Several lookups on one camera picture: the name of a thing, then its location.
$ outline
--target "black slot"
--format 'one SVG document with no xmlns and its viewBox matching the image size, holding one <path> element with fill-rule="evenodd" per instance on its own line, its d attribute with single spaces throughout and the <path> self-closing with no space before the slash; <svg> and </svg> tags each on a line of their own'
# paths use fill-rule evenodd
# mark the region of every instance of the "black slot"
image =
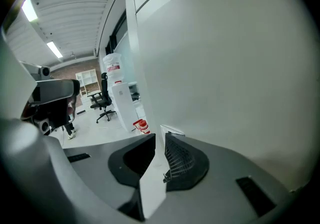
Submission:
<svg viewBox="0 0 320 224">
<path fill-rule="evenodd" d="M 80 161 L 86 158 L 90 158 L 91 156 L 87 153 L 83 153 L 83 154 L 76 154 L 76 155 L 72 155 L 72 156 L 68 156 L 68 160 L 70 163 L 76 162 L 76 161 Z"/>
<path fill-rule="evenodd" d="M 242 192 L 249 200 L 259 217 L 265 215 L 276 205 L 267 197 L 267 195 L 257 186 L 250 177 L 238 178 L 235 180 Z"/>
</svg>

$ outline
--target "black vent grille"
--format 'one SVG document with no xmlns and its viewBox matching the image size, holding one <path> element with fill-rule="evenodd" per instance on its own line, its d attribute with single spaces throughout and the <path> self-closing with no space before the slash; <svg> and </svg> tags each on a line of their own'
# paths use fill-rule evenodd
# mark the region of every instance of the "black vent grille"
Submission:
<svg viewBox="0 0 320 224">
<path fill-rule="evenodd" d="M 91 156 L 87 153 L 83 153 L 83 154 L 76 154 L 76 155 L 72 155 L 72 156 L 68 156 L 68 160 L 70 163 L 76 162 L 76 161 L 80 161 L 86 158 L 90 158 Z"/>
<path fill-rule="evenodd" d="M 239 185 L 259 217 L 265 215 L 276 207 L 276 205 L 252 180 L 252 178 L 244 177 L 236 179 L 235 181 Z"/>
<path fill-rule="evenodd" d="M 195 165 L 195 159 L 191 153 L 171 139 L 165 142 L 164 154 L 169 163 L 171 178 L 185 174 Z"/>
</svg>

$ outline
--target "ceiling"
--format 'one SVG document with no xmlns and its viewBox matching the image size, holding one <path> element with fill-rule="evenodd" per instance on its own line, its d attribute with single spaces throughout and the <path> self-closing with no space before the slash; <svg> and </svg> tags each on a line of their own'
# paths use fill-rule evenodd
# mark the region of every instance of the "ceiling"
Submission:
<svg viewBox="0 0 320 224">
<path fill-rule="evenodd" d="M 108 0 L 31 0 L 38 16 L 32 24 L 20 11 L 6 37 L 21 61 L 52 66 L 59 61 L 93 56 L 98 30 Z M 51 52 L 53 41 L 63 58 Z"/>
</svg>

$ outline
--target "sneaker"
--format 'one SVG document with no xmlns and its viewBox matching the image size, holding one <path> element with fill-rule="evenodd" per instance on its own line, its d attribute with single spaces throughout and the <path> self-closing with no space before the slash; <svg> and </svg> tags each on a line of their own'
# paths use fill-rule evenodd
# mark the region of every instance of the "sneaker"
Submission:
<svg viewBox="0 0 320 224">
<path fill-rule="evenodd" d="M 74 133 L 71 133 L 71 135 L 69 135 L 68 140 L 71 140 L 71 139 L 73 139 L 74 137 L 76 137 L 76 135 L 75 135 Z"/>
</svg>

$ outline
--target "red and white bucket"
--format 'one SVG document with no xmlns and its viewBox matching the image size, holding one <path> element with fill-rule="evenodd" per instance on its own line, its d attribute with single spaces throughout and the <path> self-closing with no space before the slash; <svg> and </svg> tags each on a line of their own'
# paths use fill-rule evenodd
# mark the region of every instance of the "red and white bucket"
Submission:
<svg viewBox="0 0 320 224">
<path fill-rule="evenodd" d="M 141 134 L 149 134 L 149 125 L 147 124 L 146 120 L 139 119 L 138 121 L 134 122 L 133 125 L 140 130 Z"/>
</svg>

